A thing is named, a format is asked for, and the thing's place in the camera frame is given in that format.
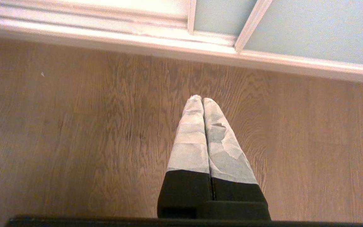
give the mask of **white trim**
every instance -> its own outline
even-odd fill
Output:
[[[93,4],[69,4],[65,2],[51,0],[0,0],[0,6],[11,8],[23,8],[43,10],[55,13],[69,13],[80,16],[94,16],[106,19],[125,20],[133,23],[145,23],[156,26],[176,27],[180,29],[187,28],[185,18],[166,17],[165,15],[151,13],[147,15],[139,11],[119,9],[115,7],[99,7]]]
[[[248,42],[250,36],[255,31],[258,23],[260,22],[261,18],[264,16],[265,12],[267,11],[268,7],[271,5],[273,0],[257,0],[255,7],[253,8],[252,12],[250,13],[249,18],[247,19],[245,26],[243,27],[238,40],[235,43],[235,50],[236,52],[241,52],[245,47],[246,43]]]
[[[35,23],[46,23],[57,26],[84,27],[91,30],[102,30],[115,33],[132,34],[144,37],[158,37],[175,40],[188,40],[198,43],[213,43],[232,46],[234,40],[226,40],[223,36],[190,35],[186,29],[136,23],[133,21],[74,15],[39,9],[29,9],[0,5],[0,18],[12,18]]]
[[[216,36],[198,32],[200,36]],[[138,36],[0,17],[0,37],[363,82],[363,65],[243,50],[197,40]]]
[[[196,17],[196,4],[197,0],[190,0],[190,11],[187,17],[187,31],[189,34],[193,34],[194,31],[194,19]]]
[[[127,12],[138,12],[146,15],[160,15],[163,17],[187,20],[190,9],[186,0],[27,0],[34,2],[48,2],[51,4],[71,4],[95,6],[97,8],[115,8]]]

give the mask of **light blue wall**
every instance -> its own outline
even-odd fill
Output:
[[[197,0],[194,30],[239,36],[256,0]]]
[[[274,0],[245,49],[363,64],[363,0]]]

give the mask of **white baseboard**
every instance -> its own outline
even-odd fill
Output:
[[[138,34],[136,31],[140,27],[133,27],[133,25],[128,28],[130,32],[118,30],[117,27],[102,29],[99,27],[98,20],[95,21],[95,25],[85,24],[84,26],[75,26],[68,21],[60,23],[59,20],[53,21],[58,13],[50,13],[51,17],[45,14],[44,19],[36,17],[28,19],[26,15],[16,15],[9,6],[2,6],[0,7],[0,37],[363,82],[363,65],[361,64],[248,50],[238,54],[233,47],[236,37],[196,31],[191,35],[187,32],[187,25],[185,29],[155,28],[162,33],[153,29],[147,30],[152,32],[147,35]],[[81,17],[79,23],[86,21],[82,21],[82,15],[76,16],[78,19]],[[124,29],[122,25],[118,24],[120,29]]]

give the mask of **floor plank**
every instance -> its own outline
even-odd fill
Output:
[[[0,226],[155,217],[193,94],[223,109],[274,220],[363,222],[363,84],[0,39]]]

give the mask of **black object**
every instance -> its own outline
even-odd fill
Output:
[[[363,227],[363,223],[148,218],[11,218],[6,227]]]
[[[210,178],[207,173],[167,171],[158,198],[159,218],[271,221],[258,184]]]

